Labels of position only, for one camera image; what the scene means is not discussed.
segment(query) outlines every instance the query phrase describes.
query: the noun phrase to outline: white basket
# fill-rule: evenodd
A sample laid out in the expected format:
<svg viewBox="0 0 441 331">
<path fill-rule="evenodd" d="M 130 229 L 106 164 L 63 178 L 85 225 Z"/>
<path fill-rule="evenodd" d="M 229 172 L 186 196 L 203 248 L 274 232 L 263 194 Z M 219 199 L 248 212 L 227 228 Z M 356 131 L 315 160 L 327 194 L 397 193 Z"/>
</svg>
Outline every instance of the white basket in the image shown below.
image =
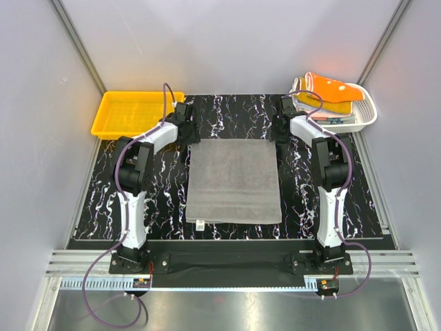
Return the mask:
<svg viewBox="0 0 441 331">
<path fill-rule="evenodd" d="M 329 124 L 321 125 L 325 129 L 335 133 L 345 132 L 358 132 L 365 126 L 372 124 L 377 119 L 377 108 L 373 104 L 372 98 L 369 93 L 357 84 L 347 83 L 349 86 L 353 86 L 365 95 L 365 100 L 353 101 L 352 111 L 356 116 L 356 122 L 352 124 Z"/>
</svg>

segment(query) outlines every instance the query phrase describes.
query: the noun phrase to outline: gray towel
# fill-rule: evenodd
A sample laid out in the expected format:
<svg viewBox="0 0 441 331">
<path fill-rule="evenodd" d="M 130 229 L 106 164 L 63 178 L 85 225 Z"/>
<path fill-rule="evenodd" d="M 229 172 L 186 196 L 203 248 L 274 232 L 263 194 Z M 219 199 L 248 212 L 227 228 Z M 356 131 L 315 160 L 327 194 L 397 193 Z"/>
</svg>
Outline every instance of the gray towel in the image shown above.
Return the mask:
<svg viewBox="0 0 441 331">
<path fill-rule="evenodd" d="M 280 223 L 274 143 L 202 139 L 192 145 L 185 213 L 188 222 Z"/>
</svg>

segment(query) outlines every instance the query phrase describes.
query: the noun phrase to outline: black and white marble mat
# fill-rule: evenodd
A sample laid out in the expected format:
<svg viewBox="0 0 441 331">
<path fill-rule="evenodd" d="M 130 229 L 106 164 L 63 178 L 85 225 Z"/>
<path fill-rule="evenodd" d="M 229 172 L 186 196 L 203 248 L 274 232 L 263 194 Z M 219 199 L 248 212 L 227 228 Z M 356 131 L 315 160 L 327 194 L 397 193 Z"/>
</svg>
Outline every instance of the black and white marble mat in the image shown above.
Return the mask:
<svg viewBox="0 0 441 331">
<path fill-rule="evenodd" d="M 275 95 L 188 96 L 200 110 L 203 139 L 268 139 Z M 110 183 L 114 141 L 102 141 L 75 239 L 113 239 L 121 231 L 119 200 Z M 380 223 L 352 141 L 355 168 L 345 200 L 347 237 L 382 237 Z M 153 189 L 145 200 L 149 239 L 302 239 L 313 237 L 319 217 L 318 190 L 311 182 L 311 151 L 297 138 L 277 146 L 282 223 L 206 225 L 185 221 L 189 152 L 169 145 L 155 156 Z"/>
</svg>

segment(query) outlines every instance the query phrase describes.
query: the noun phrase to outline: folded cloth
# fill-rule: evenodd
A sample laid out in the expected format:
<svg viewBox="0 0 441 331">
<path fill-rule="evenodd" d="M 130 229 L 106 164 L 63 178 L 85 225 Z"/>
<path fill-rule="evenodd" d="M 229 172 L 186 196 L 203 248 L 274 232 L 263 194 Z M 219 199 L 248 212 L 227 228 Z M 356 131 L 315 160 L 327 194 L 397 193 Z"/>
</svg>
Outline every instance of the folded cloth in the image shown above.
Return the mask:
<svg viewBox="0 0 441 331">
<path fill-rule="evenodd" d="M 334 126 L 338 124 L 354 124 L 356 122 L 356 117 L 352 115 L 341 119 L 315 119 L 315 121 L 317 124 L 323 126 Z"/>
<path fill-rule="evenodd" d="M 317 93 L 324 101 L 338 103 L 365 99 L 365 95 L 359 89 L 349 86 L 341 81 L 336 81 L 335 79 L 319 76 L 313 72 L 307 72 L 305 80 L 306 89 Z M 313 94 L 311 94 L 311 97 L 318 99 L 318 97 Z"/>
<path fill-rule="evenodd" d="M 314 110 L 316 110 L 316 107 L 311 107 L 308 105 L 305 105 L 304 103 L 298 102 L 297 99 L 293 98 L 293 103 L 297 109 L 297 111 L 304 111 L 307 114 L 309 114 L 310 112 L 313 112 Z M 345 118 L 345 117 L 350 117 L 352 116 L 352 114 L 338 114 L 337 112 L 329 112 L 328 110 L 319 110 L 318 112 L 315 112 L 311 115 L 312 119 L 340 119 L 340 118 Z"/>
<path fill-rule="evenodd" d="M 292 86 L 293 90 L 306 90 L 306 81 L 303 77 L 298 77 L 294 79 L 294 84 Z M 305 105 L 317 108 L 320 105 L 318 99 L 311 98 L 306 92 L 301 92 L 293 94 L 293 98 L 297 98 L 299 102 Z M 339 103 L 332 103 L 328 101 L 323 102 L 323 110 L 328 110 L 330 112 L 337 112 L 338 114 L 351 114 L 352 113 L 352 102 L 345 101 Z"/>
<path fill-rule="evenodd" d="M 187 222 L 280 223 L 274 143 L 202 139 L 192 145 L 185 217 Z"/>
</svg>

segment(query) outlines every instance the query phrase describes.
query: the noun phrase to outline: towel label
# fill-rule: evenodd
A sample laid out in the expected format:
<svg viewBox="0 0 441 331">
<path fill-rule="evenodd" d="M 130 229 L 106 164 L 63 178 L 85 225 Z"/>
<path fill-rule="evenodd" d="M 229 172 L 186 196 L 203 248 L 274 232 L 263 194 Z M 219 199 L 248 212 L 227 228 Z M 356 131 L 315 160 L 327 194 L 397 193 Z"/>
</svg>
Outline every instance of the towel label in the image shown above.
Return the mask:
<svg viewBox="0 0 441 331">
<path fill-rule="evenodd" d="M 205 221 L 201 221 L 200 219 L 196 220 L 196 231 L 205 230 Z"/>
</svg>

